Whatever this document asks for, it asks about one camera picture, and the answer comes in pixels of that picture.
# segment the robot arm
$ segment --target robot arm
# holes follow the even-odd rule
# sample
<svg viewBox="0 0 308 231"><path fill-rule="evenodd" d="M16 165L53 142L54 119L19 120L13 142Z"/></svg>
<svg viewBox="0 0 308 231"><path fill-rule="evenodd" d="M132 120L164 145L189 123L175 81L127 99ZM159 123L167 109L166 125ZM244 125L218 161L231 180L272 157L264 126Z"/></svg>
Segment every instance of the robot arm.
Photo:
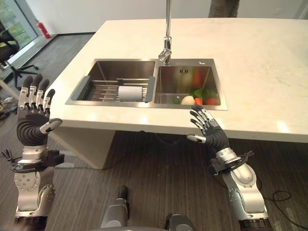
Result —
<svg viewBox="0 0 308 231"><path fill-rule="evenodd" d="M210 160L212 175L223 175L229 190L229 199L242 231L272 231L263 197L257 188L254 170L246 163L252 153L237 156L230 148L228 138L212 115L199 105L192 106L191 119L203 136L187 138L204 143L213 149L216 158Z"/></svg>
<svg viewBox="0 0 308 231"><path fill-rule="evenodd" d="M44 230L55 196L52 179L53 167L64 162L64 155L48 150L48 133L56 129L60 119L51 119L50 105L55 93L42 76L28 76L23 83L18 101L17 136L24 145L22 158L13 159L10 150L2 152L15 172L14 182L18 189L18 205L15 227L18 230Z"/></svg>

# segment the white wall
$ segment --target white wall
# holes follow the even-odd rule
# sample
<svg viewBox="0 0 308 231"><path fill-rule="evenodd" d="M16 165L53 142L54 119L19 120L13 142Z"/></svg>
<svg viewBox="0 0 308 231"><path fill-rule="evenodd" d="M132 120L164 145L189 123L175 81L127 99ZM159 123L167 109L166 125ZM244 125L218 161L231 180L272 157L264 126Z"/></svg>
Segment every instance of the white wall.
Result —
<svg viewBox="0 0 308 231"><path fill-rule="evenodd" d="M94 32L106 20L165 18L166 0L26 0L50 34ZM239 17L296 18L308 0L240 0ZM173 18L207 17L211 0L173 0Z"/></svg>

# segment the robot forearm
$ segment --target robot forearm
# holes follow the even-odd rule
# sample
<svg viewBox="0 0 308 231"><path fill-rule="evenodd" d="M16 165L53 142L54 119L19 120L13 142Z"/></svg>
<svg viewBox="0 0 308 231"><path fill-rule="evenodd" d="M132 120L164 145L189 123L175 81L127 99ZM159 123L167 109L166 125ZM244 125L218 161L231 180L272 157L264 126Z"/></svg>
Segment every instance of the robot forearm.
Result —
<svg viewBox="0 0 308 231"><path fill-rule="evenodd" d="M23 158L11 164L18 189L15 227L17 230L44 230L55 197L54 166L64 161L58 151L46 146L25 147Z"/></svg>
<svg viewBox="0 0 308 231"><path fill-rule="evenodd" d="M217 152L216 156L225 164L237 163L222 175L241 230L272 231L254 170L248 164L241 163L243 158L238 157L231 148Z"/></svg>

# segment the dish rack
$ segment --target dish rack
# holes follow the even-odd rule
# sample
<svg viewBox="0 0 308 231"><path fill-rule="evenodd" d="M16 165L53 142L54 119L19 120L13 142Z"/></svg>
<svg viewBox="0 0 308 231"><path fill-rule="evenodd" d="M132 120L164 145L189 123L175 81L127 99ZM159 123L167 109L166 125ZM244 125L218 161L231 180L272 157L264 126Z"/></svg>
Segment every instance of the dish rack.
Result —
<svg viewBox="0 0 308 231"><path fill-rule="evenodd" d="M72 100L81 101L120 101L118 95L119 86L142 87L143 101L148 103L152 100L155 77L150 78L117 78L116 80L95 80L85 76L81 83L84 87L81 91L73 94Z"/></svg>

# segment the glass door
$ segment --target glass door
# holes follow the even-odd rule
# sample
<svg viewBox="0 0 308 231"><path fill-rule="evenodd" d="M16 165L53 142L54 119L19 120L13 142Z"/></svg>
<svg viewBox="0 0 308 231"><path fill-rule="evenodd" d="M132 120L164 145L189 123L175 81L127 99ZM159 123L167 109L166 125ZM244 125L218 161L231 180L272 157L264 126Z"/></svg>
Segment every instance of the glass door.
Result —
<svg viewBox="0 0 308 231"><path fill-rule="evenodd" d="M23 48L38 35L15 0L0 0L0 20Z"/></svg>

